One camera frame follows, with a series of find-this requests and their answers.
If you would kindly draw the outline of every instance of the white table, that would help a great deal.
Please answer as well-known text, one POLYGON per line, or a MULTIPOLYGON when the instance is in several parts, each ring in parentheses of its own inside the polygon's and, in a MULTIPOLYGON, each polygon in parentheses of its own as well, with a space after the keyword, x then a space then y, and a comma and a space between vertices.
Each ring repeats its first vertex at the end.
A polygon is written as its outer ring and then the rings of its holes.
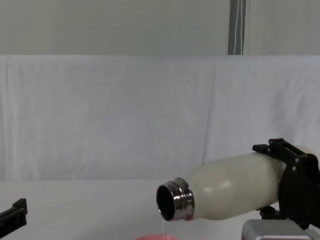
MULTIPOLYGON (((134 240, 162 232, 156 189, 165 180, 4 181, 0 210, 27 199, 27 225, 4 240, 134 240)), ((180 240, 240 240, 255 211, 224 221, 166 223, 180 240)))

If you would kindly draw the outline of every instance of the gray wall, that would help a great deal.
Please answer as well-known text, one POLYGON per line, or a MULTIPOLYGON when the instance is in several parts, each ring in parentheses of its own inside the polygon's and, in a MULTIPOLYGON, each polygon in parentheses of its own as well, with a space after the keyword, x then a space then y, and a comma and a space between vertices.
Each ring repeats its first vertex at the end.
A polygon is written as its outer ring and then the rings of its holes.
POLYGON ((1 0, 0 54, 225 55, 228 0, 1 0))
POLYGON ((244 54, 320 55, 319 0, 247 0, 244 54))

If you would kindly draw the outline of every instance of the black clamp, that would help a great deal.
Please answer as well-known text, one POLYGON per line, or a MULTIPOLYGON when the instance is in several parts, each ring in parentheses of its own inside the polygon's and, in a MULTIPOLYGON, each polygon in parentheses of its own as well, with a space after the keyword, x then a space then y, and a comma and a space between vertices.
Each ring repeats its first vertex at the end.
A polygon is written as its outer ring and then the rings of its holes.
POLYGON ((12 208, 0 213, 0 239, 27 224, 27 200, 21 198, 12 208))
POLYGON ((290 219, 302 229, 320 228, 320 170, 315 155, 305 153, 282 138, 269 145, 253 145, 252 150, 286 164, 278 189, 279 210, 258 209, 262 219, 290 219))

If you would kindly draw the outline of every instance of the white cloth backdrop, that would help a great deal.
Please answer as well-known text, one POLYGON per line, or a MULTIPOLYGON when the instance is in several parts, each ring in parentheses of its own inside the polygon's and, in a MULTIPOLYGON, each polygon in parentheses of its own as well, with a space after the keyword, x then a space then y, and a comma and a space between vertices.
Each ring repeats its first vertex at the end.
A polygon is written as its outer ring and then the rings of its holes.
POLYGON ((2 56, 0 101, 2 180, 174 178, 278 137, 320 154, 317 56, 2 56))

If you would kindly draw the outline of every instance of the bottle opening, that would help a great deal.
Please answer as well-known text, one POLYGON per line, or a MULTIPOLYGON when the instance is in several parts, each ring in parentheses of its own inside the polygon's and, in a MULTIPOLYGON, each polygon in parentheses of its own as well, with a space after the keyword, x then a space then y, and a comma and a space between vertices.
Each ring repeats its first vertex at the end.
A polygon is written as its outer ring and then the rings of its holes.
POLYGON ((175 216, 175 200, 172 192, 166 186, 159 186, 156 191, 156 204, 163 219, 171 221, 175 216))

